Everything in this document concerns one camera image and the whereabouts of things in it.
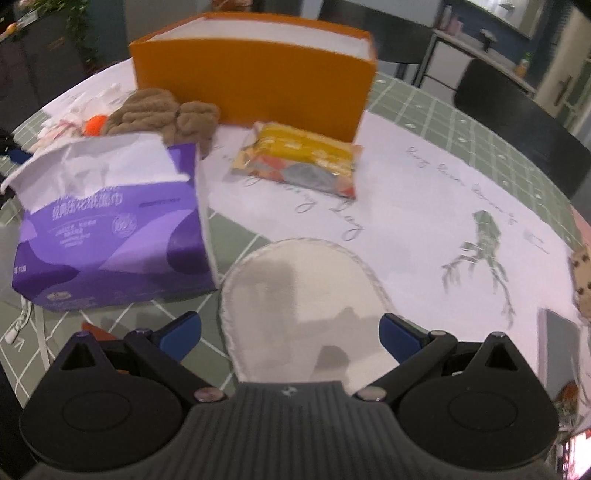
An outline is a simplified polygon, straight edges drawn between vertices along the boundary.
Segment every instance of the triangular hole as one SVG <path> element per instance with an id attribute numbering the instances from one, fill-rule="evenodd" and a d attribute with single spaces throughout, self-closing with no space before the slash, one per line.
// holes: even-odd
<path id="1" fill-rule="evenodd" d="M 500 368 L 502 370 L 517 370 L 517 366 L 513 363 L 513 360 L 503 345 L 496 345 L 492 349 L 492 353 L 486 362 L 486 366 L 490 368 Z"/>
<path id="2" fill-rule="evenodd" d="M 75 370 L 95 366 L 95 359 L 90 350 L 83 343 L 77 343 L 68 358 L 61 366 L 62 370 Z"/>

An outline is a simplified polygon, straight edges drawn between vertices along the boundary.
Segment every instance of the yellow snack package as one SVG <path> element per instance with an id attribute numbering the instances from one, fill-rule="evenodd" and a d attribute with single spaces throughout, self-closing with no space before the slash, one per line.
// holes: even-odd
<path id="1" fill-rule="evenodd" d="M 362 148 L 276 123 L 255 123 L 233 167 L 248 175 L 355 198 Z"/>

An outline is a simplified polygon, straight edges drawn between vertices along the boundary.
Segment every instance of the wet wipes package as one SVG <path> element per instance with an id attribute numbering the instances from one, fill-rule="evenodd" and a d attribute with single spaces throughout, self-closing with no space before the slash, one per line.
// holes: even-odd
<path id="1" fill-rule="evenodd" d="M 216 289 L 197 148 L 140 133 L 33 157 L 2 184 L 25 209 L 14 290 L 62 311 Z"/>

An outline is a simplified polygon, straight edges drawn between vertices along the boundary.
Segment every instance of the metal screw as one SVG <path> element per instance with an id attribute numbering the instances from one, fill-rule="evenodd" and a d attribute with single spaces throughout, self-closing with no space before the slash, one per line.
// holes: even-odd
<path id="1" fill-rule="evenodd" d="M 363 401 L 382 401 L 388 395 L 382 387 L 369 385 L 359 390 L 355 395 Z"/>
<path id="2" fill-rule="evenodd" d="M 203 387 L 196 390 L 195 399 L 201 403 L 212 403 L 224 398 L 223 392 L 216 387 Z"/>

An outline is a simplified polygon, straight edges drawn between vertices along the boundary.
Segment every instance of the brown plush toy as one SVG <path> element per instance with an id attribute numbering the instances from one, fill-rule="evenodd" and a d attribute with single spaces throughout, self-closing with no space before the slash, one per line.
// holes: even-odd
<path id="1" fill-rule="evenodd" d="M 219 109 L 211 103 L 180 105 L 173 94 L 159 88 L 138 90 L 111 114 L 102 135 L 128 132 L 159 132 L 168 145 L 199 143 L 202 157 L 212 147 Z"/>

